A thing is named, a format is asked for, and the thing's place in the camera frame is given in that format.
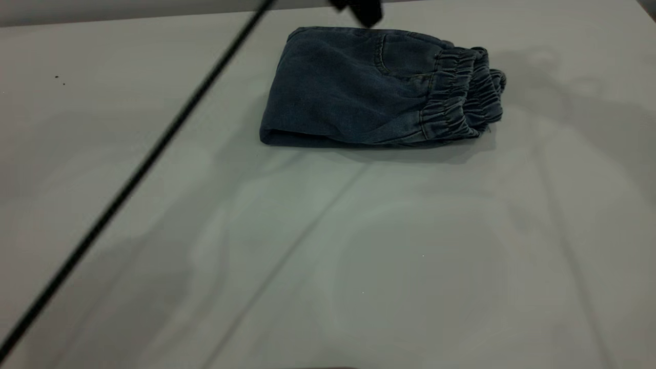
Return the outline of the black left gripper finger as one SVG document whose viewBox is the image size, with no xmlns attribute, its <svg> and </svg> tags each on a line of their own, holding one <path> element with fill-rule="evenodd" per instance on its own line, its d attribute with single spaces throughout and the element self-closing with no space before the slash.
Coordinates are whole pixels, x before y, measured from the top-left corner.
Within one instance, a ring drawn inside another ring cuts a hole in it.
<svg viewBox="0 0 656 369">
<path fill-rule="evenodd" d="M 338 11 L 349 9 L 356 21 L 364 28 L 374 27 L 384 17 L 382 1 L 330 0 L 328 3 Z"/>
</svg>

